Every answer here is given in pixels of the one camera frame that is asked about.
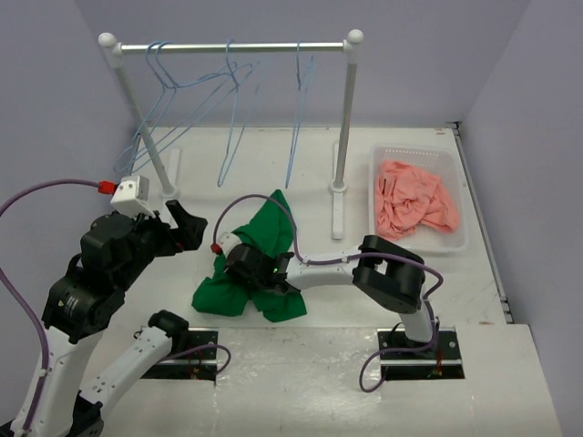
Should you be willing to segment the green t shirt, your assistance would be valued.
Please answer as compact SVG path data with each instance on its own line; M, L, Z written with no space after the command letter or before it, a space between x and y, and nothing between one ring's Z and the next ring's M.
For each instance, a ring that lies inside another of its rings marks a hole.
M191 306L201 313L239 317L249 301L270 322L307 314L301 293L285 283L278 270L290 259L294 227L291 208L279 189L270 194L251 220L233 230L242 246L219 254L213 274L194 291Z

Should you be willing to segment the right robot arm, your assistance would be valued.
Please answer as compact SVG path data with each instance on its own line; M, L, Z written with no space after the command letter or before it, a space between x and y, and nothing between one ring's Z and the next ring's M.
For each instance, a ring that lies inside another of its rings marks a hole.
M399 315L404 346L415 357L425 358L438 348L435 316L428 302L435 289L427 290L425 281L430 274L439 288L444 278L421 257L390 241L368 235L355 249L306 258L292 252L269 255L233 233L222 234L218 247L226 258L227 275L246 290L296 297L322 286L354 286Z

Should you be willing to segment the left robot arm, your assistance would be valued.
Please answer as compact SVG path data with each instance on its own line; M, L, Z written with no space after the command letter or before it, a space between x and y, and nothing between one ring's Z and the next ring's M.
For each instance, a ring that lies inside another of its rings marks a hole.
M50 289L39 320L41 355L25 402L4 436L97 436L115 404L160 360L189 346L189 324L167 310L152 315L137 341L87 386L88 362L126 292L156 258L199 248L208 222L177 200L166 204L177 226L158 212L97 218L80 253Z

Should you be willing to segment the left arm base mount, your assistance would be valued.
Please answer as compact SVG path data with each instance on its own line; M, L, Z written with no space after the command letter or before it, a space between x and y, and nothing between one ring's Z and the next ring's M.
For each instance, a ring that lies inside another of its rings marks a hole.
M216 344L219 333L214 328L189 328L172 340L168 356L188 351L203 345ZM218 364L217 350L208 348L191 352L172 360L152 366L142 376L145 380L215 381Z

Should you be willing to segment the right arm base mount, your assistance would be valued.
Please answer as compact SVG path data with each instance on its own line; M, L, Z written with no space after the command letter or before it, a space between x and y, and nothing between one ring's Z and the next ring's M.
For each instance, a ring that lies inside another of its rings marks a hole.
M386 381L462 380L465 377L457 332L443 328L432 350L384 352L380 356Z

